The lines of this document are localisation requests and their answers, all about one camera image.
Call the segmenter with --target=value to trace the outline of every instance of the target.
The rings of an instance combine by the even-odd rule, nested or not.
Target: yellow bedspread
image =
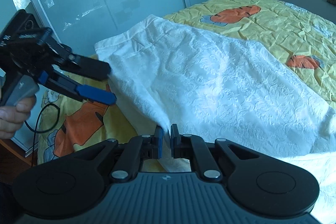
[[[209,0],[165,18],[261,42],[336,109],[334,23],[279,0]]]
[[[336,29],[332,22],[278,0],[209,0],[165,18],[228,37],[260,41],[336,108]],[[69,75],[81,84],[108,89],[107,82]],[[124,143],[136,136],[116,105],[77,102],[51,91],[46,92],[42,106],[49,102],[60,107],[60,120],[55,130],[39,136],[39,164],[107,138]],[[56,117],[56,109],[48,107],[42,115],[40,129],[50,128]],[[157,161],[146,161],[145,170],[160,172],[163,168]]]

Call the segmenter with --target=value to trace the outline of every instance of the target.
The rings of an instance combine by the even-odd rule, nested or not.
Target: white towel
[[[151,15],[95,48],[111,65],[111,90],[138,134],[158,124],[168,140],[177,123],[181,134],[227,138],[276,158],[336,151],[335,110],[259,42]],[[189,170],[169,155],[166,148],[166,170]]]
[[[335,224],[336,152],[308,154],[280,160],[301,167],[315,176],[320,185],[320,194],[311,214],[323,224]]]

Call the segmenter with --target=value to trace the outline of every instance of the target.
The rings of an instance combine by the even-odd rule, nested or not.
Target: metal rivet
[[[74,61],[76,59],[75,56],[72,55],[72,54],[70,54],[68,58],[69,58],[70,61]]]
[[[27,20],[25,23],[25,30],[31,30],[34,29],[34,22],[31,20]]]
[[[221,176],[221,173],[217,170],[206,170],[203,175],[209,179],[216,179]]]
[[[128,177],[128,173],[123,170],[117,170],[117,171],[112,172],[111,176],[114,179],[125,179]]]

